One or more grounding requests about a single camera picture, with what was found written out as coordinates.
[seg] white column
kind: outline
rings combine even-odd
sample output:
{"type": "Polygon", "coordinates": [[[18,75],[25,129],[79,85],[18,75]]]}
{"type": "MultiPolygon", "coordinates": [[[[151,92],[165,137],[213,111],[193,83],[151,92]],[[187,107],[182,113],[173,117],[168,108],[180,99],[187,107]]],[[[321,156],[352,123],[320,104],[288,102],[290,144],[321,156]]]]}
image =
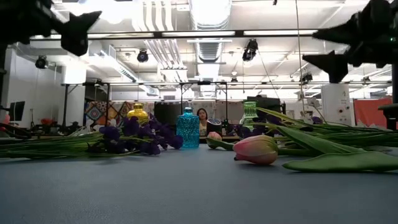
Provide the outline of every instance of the white column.
{"type": "MultiPolygon", "coordinates": [[[[66,125],[69,126],[72,122],[77,121],[79,125],[83,125],[84,104],[85,104],[85,86],[75,86],[73,84],[83,83],[86,81],[86,68],[81,65],[67,65],[62,68],[63,82],[71,84],[68,92],[66,125]]],[[[63,106],[65,98],[65,87],[60,93],[58,124],[63,123],[63,106]]]]}
{"type": "Polygon", "coordinates": [[[351,125],[348,84],[328,84],[321,88],[323,116],[325,120],[351,125]]]}
{"type": "MultiPolygon", "coordinates": [[[[7,49],[6,51],[6,61],[4,63],[4,69],[7,70],[7,74],[3,75],[2,78],[2,93],[0,99],[0,105],[7,108],[8,107],[8,95],[9,95],[9,84],[11,76],[11,64],[15,61],[16,53],[12,49],[7,49]]],[[[6,111],[0,110],[0,122],[6,117],[6,111]]]]}

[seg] colorful patterned fabric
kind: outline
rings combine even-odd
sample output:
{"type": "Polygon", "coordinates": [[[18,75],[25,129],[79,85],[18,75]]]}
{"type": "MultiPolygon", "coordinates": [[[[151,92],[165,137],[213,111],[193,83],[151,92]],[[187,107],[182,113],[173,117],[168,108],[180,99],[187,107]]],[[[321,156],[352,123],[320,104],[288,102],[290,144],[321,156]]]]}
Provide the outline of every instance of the colorful patterned fabric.
{"type": "MultiPolygon", "coordinates": [[[[144,103],[144,111],[154,113],[154,103],[144,103]]],[[[115,119],[120,125],[127,113],[133,110],[134,102],[109,102],[108,120],[115,119]]],[[[85,107],[86,122],[94,125],[105,125],[106,102],[90,102],[85,107]]]]}

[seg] air duct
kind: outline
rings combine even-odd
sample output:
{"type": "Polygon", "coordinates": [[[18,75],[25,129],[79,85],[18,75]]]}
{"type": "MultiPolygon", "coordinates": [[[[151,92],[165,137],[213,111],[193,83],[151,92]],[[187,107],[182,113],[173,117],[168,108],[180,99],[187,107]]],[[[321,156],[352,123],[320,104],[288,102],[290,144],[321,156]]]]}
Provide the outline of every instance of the air duct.
{"type": "MultiPolygon", "coordinates": [[[[225,30],[228,28],[232,0],[189,0],[189,5],[193,29],[225,30]]],[[[197,43],[195,48],[202,62],[216,62],[223,50],[223,44],[197,43]]]]}
{"type": "MultiPolygon", "coordinates": [[[[189,0],[192,27],[194,30],[225,30],[228,28],[232,0],[189,0]]],[[[223,51],[220,39],[209,39],[215,42],[195,43],[198,60],[204,64],[197,65],[201,80],[216,81],[220,65],[217,62],[223,51]]],[[[215,86],[201,86],[205,97],[215,95],[215,86]]]]}

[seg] black hair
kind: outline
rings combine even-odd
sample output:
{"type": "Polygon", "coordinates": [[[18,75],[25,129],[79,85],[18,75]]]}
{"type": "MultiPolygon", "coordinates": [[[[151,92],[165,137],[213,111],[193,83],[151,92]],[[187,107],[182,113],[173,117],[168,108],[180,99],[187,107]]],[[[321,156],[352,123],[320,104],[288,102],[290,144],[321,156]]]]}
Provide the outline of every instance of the black hair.
{"type": "Polygon", "coordinates": [[[203,111],[206,113],[206,119],[207,119],[207,111],[206,111],[204,108],[200,108],[200,109],[197,111],[197,116],[199,116],[199,112],[200,112],[201,110],[203,110],[203,111]]]}

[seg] glass bottle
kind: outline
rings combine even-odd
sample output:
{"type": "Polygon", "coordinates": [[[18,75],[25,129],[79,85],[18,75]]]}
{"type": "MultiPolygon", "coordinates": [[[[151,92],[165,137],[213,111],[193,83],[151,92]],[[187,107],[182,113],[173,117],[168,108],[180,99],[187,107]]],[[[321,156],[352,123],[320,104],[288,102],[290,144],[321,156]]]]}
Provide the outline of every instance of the glass bottle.
{"type": "Polygon", "coordinates": [[[144,111],[144,105],[142,103],[135,103],[134,110],[129,111],[127,117],[136,116],[140,124],[145,124],[148,122],[148,114],[144,111]]]}
{"type": "Polygon", "coordinates": [[[193,115],[191,107],[184,108],[184,114],[177,117],[177,134],[182,136],[182,147],[199,147],[199,123],[199,116],[193,115]]]}
{"type": "MultiPolygon", "coordinates": [[[[257,111],[256,111],[256,105],[257,102],[256,101],[245,101],[243,103],[243,117],[241,119],[241,121],[239,122],[240,124],[249,124],[249,123],[253,123],[253,118],[258,118],[257,117],[257,111]]],[[[248,127],[250,130],[253,129],[253,126],[251,125],[245,125],[246,127],[248,127]]]]}

